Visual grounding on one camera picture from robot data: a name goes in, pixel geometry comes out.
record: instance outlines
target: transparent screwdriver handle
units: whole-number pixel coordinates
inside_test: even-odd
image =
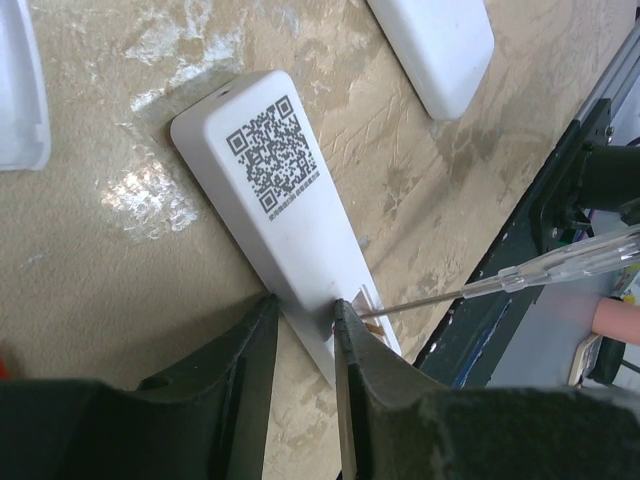
[[[508,267],[495,277],[465,285],[465,298],[504,290],[567,282],[610,272],[640,262],[640,225],[598,235],[552,250],[522,265]]]

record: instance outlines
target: screw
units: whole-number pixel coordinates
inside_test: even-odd
[[[609,145],[612,140],[613,140],[613,134],[615,133],[616,129],[613,125],[608,125],[607,128],[604,129],[604,136],[607,139],[607,145]]]

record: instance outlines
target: black cylinder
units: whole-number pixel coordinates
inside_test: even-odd
[[[578,196],[581,206],[609,212],[640,198],[640,148],[593,147]]]

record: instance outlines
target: qr code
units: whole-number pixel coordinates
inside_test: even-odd
[[[227,137],[269,219],[275,219],[320,172],[288,96]]]

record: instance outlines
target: screwdriver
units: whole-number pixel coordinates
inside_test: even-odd
[[[458,298],[481,297],[501,291],[512,293],[527,287],[579,280],[637,262],[640,262],[640,225],[633,225],[560,247],[521,265],[504,268],[493,277],[469,283],[455,292],[359,315],[360,318],[379,317]]]

